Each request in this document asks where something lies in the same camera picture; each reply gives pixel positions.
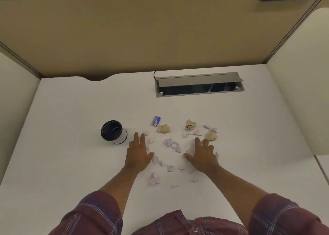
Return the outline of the person's right hand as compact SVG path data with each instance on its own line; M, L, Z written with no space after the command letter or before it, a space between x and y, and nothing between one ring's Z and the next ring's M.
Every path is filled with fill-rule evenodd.
M194 155L192 156L195 158L192 166L208 176L220 169L219 162L214 155L214 146L209 145L209 150L203 151L202 141L198 137L195 138Z

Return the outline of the person's left hand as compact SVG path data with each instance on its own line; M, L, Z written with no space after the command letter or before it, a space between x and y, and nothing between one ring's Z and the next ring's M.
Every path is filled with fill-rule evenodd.
M139 136L139 148L133 149L133 141L129 142L129 147L126 152L126 159L124 168L133 171L138 174L141 171L145 170L150 162L146 161L147 155L145 135L142 133Z

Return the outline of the person's right forearm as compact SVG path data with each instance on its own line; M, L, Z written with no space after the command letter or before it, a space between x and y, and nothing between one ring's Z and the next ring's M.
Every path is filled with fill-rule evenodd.
M268 192L232 174L220 165L207 166L203 173L216 185L242 224L249 229L255 206L268 195Z

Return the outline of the person's left forearm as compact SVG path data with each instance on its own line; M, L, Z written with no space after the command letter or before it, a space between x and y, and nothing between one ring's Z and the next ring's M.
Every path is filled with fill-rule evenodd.
M121 216L124 215L127 200L138 174L145 170L135 164L125 165L117 175L100 188L100 191L108 193L117 202Z

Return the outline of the black and white cup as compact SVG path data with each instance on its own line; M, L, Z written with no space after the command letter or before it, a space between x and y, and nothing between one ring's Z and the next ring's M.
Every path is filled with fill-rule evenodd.
M102 126L101 137L106 141L119 145L126 141L128 132L119 121L111 120Z

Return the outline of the scattered white paper scraps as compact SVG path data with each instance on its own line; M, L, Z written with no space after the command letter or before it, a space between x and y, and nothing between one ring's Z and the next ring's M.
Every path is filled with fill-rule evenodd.
M211 126L208 126L208 125L204 125L204 128L206 128L208 130L208 132L213 131L213 132L217 133L217 128L212 128ZM202 134L201 134L200 130L197 129L197 128L195 128L193 130L188 130L188 129L185 128L185 131L182 134L182 137L186 139L187 136L201 136L201 135ZM146 141L146 149L147 150L149 150L148 145L154 143L154 141L155 141L155 137L150 137ZM165 139L163 141L163 144L166 145L167 147L170 147L170 148L174 149L177 153L182 153L182 147L180 146L180 144L178 142L174 141L172 138ZM191 147L188 150L186 150L186 153L194 155L194 142L191 145ZM154 165L159 164L161 166L166 166L167 167L167 172L173 172L175 170L174 165L164 163L164 161L156 155L152 158L152 163ZM192 169L191 167L186 167L186 166L180 166L180 167L177 167L177 169L180 172L184 172L184 171L188 171L189 173L194 172L194 169ZM150 180L149 180L149 185L151 185L151 186L157 185L157 184L160 183L160 181L161 181L160 176L157 173L155 173L155 172L151 173Z

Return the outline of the maroon plaid shirt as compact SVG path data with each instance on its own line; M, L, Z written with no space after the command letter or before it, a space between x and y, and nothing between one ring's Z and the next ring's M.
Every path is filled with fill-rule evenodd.
M67 213L49 235L121 235L122 228L116 200L103 191L95 191ZM132 235L329 235L329 227L293 201L268 194L254 207L248 229L215 217L188 220L181 210L175 210Z

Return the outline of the beige desk partition panel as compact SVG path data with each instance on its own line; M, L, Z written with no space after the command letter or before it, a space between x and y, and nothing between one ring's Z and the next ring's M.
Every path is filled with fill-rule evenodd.
M262 64L329 0L0 0L0 51L39 78Z

